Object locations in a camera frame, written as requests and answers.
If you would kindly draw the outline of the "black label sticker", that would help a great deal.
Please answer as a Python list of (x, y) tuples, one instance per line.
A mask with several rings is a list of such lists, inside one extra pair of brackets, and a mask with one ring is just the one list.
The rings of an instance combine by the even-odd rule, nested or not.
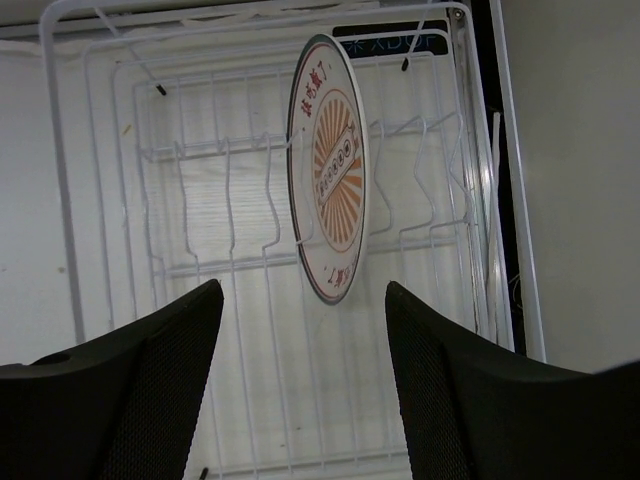
[(340, 40), (351, 59), (430, 52), (434, 55), (448, 53), (444, 33), (448, 32), (445, 20), (428, 20), (423, 32), (414, 39), (418, 21), (336, 26), (332, 35)]

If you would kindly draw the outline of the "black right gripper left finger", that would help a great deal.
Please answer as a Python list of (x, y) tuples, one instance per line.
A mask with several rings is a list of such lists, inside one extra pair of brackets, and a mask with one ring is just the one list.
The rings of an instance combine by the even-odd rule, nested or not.
[(183, 478), (223, 304), (209, 280), (103, 336), (2, 366), (2, 478)]

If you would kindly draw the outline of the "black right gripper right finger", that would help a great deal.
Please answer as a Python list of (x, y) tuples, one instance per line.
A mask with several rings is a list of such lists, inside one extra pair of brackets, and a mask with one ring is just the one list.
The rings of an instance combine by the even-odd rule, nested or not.
[(635, 479), (639, 366), (551, 366), (442, 316), (397, 282), (385, 317), (416, 479)]

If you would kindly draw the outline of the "white plate orange sunburst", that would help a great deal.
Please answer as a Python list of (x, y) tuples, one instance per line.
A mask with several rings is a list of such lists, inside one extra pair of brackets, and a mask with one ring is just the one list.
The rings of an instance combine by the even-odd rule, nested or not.
[(337, 305), (363, 263), (372, 160), (361, 89), (341, 43), (316, 34), (299, 56), (287, 116), (295, 243), (317, 297)]

